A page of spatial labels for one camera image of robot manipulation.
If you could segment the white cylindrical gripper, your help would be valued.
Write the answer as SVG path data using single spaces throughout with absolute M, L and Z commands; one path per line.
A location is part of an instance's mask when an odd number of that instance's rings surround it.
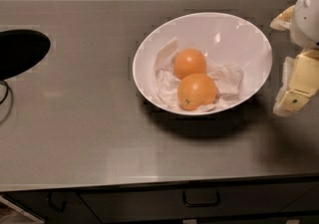
M 278 31 L 290 29 L 290 38 L 306 48 L 295 58 L 287 57 L 283 64 L 282 87 L 273 112 L 290 116 L 300 112 L 319 90 L 319 0 L 297 0 L 275 17 L 270 27 Z

